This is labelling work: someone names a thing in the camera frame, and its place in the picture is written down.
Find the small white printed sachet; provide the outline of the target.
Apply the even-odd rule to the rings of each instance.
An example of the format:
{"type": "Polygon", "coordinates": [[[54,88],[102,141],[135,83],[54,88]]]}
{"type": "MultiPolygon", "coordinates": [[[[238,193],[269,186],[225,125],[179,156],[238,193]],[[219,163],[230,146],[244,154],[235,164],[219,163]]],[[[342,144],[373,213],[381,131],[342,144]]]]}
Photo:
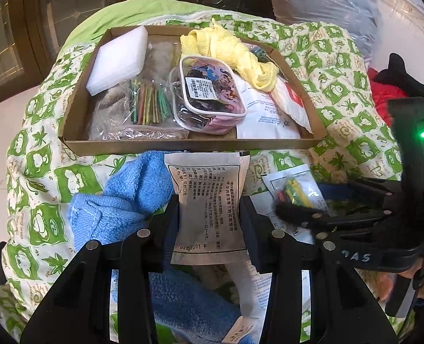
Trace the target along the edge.
{"type": "Polygon", "coordinates": [[[258,319],[262,325],[269,302],[272,274],[260,274],[250,261],[227,264],[227,271],[238,289],[242,315],[258,319]]]}

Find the white medical gauze packet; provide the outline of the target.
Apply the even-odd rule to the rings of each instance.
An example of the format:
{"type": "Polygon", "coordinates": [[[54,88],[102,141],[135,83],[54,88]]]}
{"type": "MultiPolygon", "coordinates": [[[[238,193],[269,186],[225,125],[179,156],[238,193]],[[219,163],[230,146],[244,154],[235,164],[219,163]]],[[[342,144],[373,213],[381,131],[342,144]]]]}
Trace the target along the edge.
{"type": "Polygon", "coordinates": [[[246,116],[236,125],[238,139],[300,139],[296,123],[268,94],[252,88],[238,75],[235,75],[235,82],[247,109],[246,116]]]}

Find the blue towel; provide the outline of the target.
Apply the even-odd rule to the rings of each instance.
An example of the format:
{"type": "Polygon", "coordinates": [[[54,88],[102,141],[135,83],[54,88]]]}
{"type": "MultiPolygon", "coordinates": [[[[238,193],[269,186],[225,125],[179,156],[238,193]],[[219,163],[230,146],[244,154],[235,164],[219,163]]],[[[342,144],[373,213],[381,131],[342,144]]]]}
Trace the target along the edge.
{"type": "MultiPolygon", "coordinates": [[[[146,151],[112,175],[100,195],[76,193],[67,218],[80,250],[92,239],[123,241],[145,228],[171,199],[174,187],[163,151],[146,151]]],[[[176,268],[149,276],[156,323],[189,343],[221,343],[241,312],[237,305],[176,268]]]]}

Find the red quilted cushion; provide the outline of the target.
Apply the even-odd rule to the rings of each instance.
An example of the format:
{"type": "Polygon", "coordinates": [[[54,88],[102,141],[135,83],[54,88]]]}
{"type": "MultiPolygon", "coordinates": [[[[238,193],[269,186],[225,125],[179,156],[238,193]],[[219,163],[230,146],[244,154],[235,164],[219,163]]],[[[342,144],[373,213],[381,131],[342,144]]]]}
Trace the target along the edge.
{"type": "Polygon", "coordinates": [[[372,99],[374,101],[376,111],[386,125],[391,127],[392,119],[391,114],[389,114],[388,111],[388,101],[391,99],[407,98],[407,95],[397,86],[375,82],[374,78],[378,75],[378,72],[372,67],[367,70],[367,75],[370,80],[372,99]]]}

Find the shallow cardboard tray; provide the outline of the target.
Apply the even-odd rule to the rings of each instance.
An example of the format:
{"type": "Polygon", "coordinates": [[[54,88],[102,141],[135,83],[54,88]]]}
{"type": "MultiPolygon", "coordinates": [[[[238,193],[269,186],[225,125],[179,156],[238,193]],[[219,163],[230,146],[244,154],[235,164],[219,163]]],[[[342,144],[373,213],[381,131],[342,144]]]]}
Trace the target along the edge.
{"type": "Polygon", "coordinates": [[[184,26],[108,29],[99,40],[59,129],[75,154],[308,149],[326,129],[281,54],[272,92],[252,88],[218,60],[185,56],[184,26]]]}

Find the green white patterned quilt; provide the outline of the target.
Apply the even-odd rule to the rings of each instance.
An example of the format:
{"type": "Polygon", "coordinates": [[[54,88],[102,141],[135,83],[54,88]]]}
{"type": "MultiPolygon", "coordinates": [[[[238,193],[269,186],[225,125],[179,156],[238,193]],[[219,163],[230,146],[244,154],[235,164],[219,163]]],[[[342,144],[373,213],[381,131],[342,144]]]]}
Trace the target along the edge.
{"type": "MultiPolygon", "coordinates": [[[[211,21],[241,38],[277,49],[304,86],[327,130],[307,150],[251,151],[246,194],[265,191],[265,174],[308,164],[316,180],[358,176],[399,179],[401,157],[390,128],[378,115],[364,60],[351,36],[331,23],[284,25],[224,11],[157,11],[141,21],[202,29],[211,21]]],[[[97,194],[130,155],[79,157],[58,137],[77,81],[98,40],[117,25],[107,8],[70,34],[47,79],[24,112],[22,129],[7,151],[7,282],[0,286],[0,324],[19,339],[49,287],[72,259],[67,211],[73,194],[97,194]]]]}

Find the bag of coloured clips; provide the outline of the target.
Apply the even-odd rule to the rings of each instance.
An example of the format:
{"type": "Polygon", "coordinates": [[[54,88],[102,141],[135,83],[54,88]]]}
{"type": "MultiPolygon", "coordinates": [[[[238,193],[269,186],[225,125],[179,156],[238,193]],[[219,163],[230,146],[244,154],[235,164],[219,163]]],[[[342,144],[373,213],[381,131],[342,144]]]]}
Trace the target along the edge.
{"type": "Polygon", "coordinates": [[[319,209],[330,214],[330,209],[321,195],[318,183],[306,164],[264,175],[262,181],[273,195],[275,205],[278,202],[285,202],[319,209]]]}

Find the white pouch red label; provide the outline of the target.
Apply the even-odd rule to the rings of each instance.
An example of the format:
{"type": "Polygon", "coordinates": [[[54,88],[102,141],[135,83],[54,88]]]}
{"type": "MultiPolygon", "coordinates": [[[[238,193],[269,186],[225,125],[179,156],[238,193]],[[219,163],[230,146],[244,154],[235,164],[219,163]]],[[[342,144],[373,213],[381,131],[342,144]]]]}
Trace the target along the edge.
{"type": "Polygon", "coordinates": [[[290,87],[290,84],[277,77],[275,86],[270,95],[276,105],[284,111],[294,122],[303,127],[307,132],[312,133],[308,114],[305,110],[302,98],[290,87]]]}

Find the black cloth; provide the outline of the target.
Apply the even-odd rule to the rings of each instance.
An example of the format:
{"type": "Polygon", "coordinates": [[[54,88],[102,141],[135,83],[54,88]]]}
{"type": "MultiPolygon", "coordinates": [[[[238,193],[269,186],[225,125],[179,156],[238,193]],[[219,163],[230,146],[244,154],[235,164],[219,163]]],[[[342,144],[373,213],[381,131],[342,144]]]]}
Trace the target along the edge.
{"type": "Polygon", "coordinates": [[[414,79],[405,69],[405,61],[397,53],[390,53],[388,67],[374,77],[374,80],[384,85],[394,85],[409,97],[424,98],[424,84],[414,79]]]}

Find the bag of coloured sticks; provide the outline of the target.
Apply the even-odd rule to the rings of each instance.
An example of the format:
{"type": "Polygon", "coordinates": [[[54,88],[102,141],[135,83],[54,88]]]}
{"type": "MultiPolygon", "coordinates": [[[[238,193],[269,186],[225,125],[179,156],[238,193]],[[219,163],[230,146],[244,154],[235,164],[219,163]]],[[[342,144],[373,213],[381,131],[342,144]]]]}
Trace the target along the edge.
{"type": "Polygon", "coordinates": [[[130,119],[133,124],[158,127],[173,117],[162,84],[134,79],[129,81],[129,88],[130,119]]]}

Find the white foam block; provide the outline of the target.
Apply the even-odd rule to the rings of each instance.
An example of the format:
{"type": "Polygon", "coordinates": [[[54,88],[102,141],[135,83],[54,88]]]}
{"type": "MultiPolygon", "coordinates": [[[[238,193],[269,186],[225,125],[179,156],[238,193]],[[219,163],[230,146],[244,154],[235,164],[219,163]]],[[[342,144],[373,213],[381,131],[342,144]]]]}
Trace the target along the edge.
{"type": "Polygon", "coordinates": [[[146,56],[148,32],[138,26],[100,46],[86,89],[97,95],[141,73],[146,56]]]}

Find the yellow towel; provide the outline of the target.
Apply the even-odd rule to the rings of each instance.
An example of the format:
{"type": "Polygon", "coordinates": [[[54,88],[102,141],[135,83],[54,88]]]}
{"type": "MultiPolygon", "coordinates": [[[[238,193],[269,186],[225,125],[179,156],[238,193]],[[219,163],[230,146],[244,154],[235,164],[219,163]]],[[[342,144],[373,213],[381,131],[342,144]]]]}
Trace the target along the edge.
{"type": "Polygon", "coordinates": [[[261,92],[271,92],[275,87],[278,68],[273,63],[260,62],[238,37],[215,19],[206,28],[181,35],[180,42],[184,56],[199,55],[220,60],[261,92]]]}

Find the beige printed sachet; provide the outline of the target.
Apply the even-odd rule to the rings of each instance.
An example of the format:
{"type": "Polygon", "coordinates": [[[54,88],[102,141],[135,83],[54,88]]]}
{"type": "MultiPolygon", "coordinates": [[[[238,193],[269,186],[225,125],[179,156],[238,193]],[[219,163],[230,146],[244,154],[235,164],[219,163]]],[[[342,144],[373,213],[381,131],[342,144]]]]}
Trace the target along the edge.
{"type": "Polygon", "coordinates": [[[180,206],[172,264],[219,265],[249,260],[239,220],[249,162],[248,152],[165,155],[180,206]]]}

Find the clear bag grey fabric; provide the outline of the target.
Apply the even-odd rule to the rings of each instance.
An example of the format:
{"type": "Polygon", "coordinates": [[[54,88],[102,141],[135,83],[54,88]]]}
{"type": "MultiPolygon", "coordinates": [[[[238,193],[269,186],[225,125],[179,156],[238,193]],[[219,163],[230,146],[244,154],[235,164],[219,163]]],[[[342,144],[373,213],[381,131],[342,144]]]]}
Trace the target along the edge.
{"type": "Polygon", "coordinates": [[[171,71],[178,66],[177,38],[148,40],[144,66],[138,75],[97,96],[87,125],[89,140],[181,140],[189,132],[173,113],[171,71]]]}

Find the pink cartoon zip pouch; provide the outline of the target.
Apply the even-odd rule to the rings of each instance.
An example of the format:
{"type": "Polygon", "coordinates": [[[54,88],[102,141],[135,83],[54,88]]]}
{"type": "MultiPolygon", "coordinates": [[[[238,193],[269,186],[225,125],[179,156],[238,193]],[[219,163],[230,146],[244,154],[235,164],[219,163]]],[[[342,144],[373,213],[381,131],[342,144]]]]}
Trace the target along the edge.
{"type": "Polygon", "coordinates": [[[167,90],[175,121],[196,133],[223,135],[247,114],[235,75],[220,60],[189,55],[171,69],[167,90]]]}

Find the green bed sheet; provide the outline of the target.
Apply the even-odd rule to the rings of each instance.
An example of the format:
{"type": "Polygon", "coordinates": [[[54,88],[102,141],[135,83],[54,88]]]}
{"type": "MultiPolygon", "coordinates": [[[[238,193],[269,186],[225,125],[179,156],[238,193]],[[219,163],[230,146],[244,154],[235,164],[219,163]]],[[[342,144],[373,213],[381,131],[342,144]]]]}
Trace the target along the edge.
{"type": "Polygon", "coordinates": [[[118,26],[136,26],[161,15],[189,15],[211,7],[177,0],[125,0],[109,5],[89,16],[74,28],[62,50],[76,44],[99,40],[105,31],[118,26]]]}

